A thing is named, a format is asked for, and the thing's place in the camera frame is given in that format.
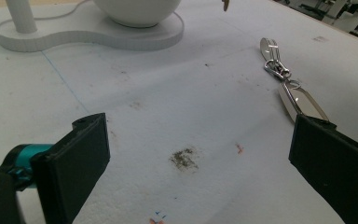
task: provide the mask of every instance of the small debris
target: small debris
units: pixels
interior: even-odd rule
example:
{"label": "small debris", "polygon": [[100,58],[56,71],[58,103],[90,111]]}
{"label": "small debris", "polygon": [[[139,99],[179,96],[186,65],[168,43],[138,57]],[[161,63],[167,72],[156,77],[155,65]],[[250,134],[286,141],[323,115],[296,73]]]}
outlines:
{"label": "small debris", "polygon": [[199,169],[199,166],[193,162],[193,157],[196,156],[195,148],[188,147],[181,151],[177,151],[172,154],[170,161],[178,168],[180,171],[189,170],[192,168]]}
{"label": "small debris", "polygon": [[135,101],[130,104],[130,107],[136,110],[140,110],[142,109],[143,105],[140,102]]}
{"label": "small debris", "polygon": [[316,36],[315,38],[312,38],[312,39],[317,42],[327,42],[328,41],[328,39],[324,38],[323,36]]}
{"label": "small debris", "polygon": [[235,144],[235,146],[237,147],[238,149],[238,154],[241,154],[243,152],[243,146],[241,146],[240,144]]}
{"label": "small debris", "polygon": [[110,131],[110,133],[112,134],[112,137],[113,137],[113,138],[116,138],[116,137],[117,137],[116,134],[115,134],[113,131]]}

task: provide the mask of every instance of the white cylindrical pole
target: white cylindrical pole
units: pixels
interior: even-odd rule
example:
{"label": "white cylindrical pole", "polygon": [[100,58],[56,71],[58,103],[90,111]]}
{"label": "white cylindrical pole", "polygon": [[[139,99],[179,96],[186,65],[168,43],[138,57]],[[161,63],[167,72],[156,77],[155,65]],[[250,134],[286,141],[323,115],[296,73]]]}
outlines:
{"label": "white cylindrical pole", "polygon": [[36,32],[36,23],[34,15],[28,0],[6,0],[8,10],[13,19],[16,30],[22,34]]}

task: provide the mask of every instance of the white sphere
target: white sphere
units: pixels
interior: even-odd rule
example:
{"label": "white sphere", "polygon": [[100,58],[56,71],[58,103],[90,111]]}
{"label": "white sphere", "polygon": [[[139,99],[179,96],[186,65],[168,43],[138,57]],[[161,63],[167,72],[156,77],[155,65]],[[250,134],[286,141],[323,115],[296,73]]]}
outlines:
{"label": "white sphere", "polygon": [[130,27],[151,27],[169,17],[181,0],[93,0],[114,21]]}

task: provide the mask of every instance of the white lamp base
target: white lamp base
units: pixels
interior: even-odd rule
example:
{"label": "white lamp base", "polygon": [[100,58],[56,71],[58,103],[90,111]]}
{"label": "white lamp base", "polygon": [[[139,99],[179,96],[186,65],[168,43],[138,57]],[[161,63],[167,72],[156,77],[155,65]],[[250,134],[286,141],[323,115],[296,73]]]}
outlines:
{"label": "white lamp base", "polygon": [[37,31],[21,34],[13,20],[0,23],[0,44],[5,49],[34,52],[61,44],[87,42],[117,49],[157,50],[178,43],[185,25],[179,15],[150,28],[119,25],[101,12],[92,2],[79,6],[73,13],[56,19],[35,19]]}

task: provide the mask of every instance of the red mark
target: red mark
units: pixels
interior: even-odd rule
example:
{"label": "red mark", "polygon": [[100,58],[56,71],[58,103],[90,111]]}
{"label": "red mark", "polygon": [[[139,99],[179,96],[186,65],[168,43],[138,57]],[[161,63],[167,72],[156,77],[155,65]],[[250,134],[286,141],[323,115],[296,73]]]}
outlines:
{"label": "red mark", "polygon": [[240,145],[240,144],[235,144],[235,146],[237,147],[238,149],[238,154],[241,154],[243,152],[243,147]]}
{"label": "red mark", "polygon": [[150,224],[164,224],[164,222],[161,220],[160,222],[157,222],[155,220],[153,220],[153,218],[150,218]]}

